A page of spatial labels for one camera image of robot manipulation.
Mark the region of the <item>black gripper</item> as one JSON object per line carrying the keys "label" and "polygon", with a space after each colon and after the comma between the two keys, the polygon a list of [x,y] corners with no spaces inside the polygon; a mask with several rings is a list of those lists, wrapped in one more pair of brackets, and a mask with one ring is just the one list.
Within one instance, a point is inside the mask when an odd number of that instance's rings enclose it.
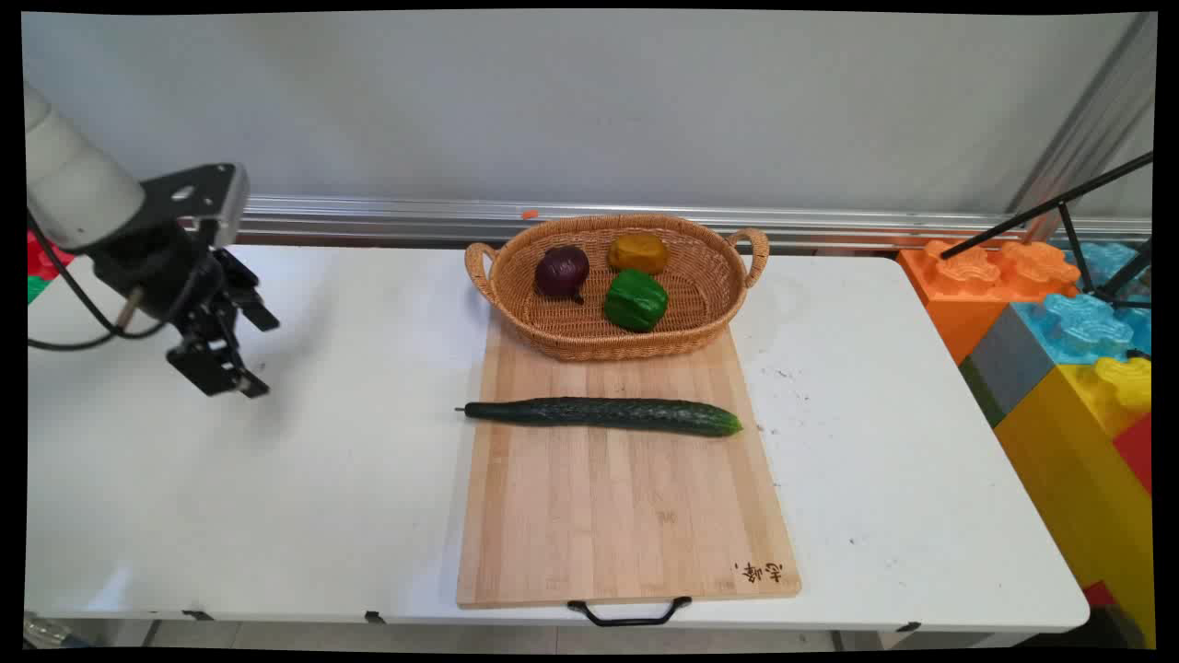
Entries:
{"label": "black gripper", "polygon": [[195,232],[173,221],[107,239],[91,252],[94,275],[123,297],[140,291],[137,307],[180,332],[166,361],[203,394],[265,396],[269,386],[241,357],[236,322],[241,311],[261,332],[281,323],[264,306],[256,273],[212,248],[218,230],[216,221],[199,221]]}

